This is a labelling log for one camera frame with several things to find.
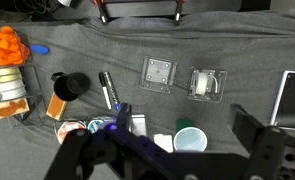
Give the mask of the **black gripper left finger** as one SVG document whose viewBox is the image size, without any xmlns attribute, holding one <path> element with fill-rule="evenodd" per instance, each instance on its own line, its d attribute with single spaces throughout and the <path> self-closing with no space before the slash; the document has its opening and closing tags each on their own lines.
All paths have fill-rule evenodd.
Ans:
<svg viewBox="0 0 295 180">
<path fill-rule="evenodd" d="M 116 129 L 68 132 L 44 180 L 89 180 L 95 167 L 101 164 L 106 164 L 120 178 L 121 157 L 116 132 Z"/>
</svg>

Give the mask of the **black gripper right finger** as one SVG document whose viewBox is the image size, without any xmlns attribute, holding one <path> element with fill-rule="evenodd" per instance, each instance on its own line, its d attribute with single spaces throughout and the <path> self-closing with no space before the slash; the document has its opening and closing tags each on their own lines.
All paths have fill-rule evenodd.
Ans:
<svg viewBox="0 0 295 180">
<path fill-rule="evenodd" d="M 285 132 L 264 126 L 241 105 L 231 104 L 230 127 L 250 153 L 245 180 L 278 180 L 284 154 Z"/>
</svg>

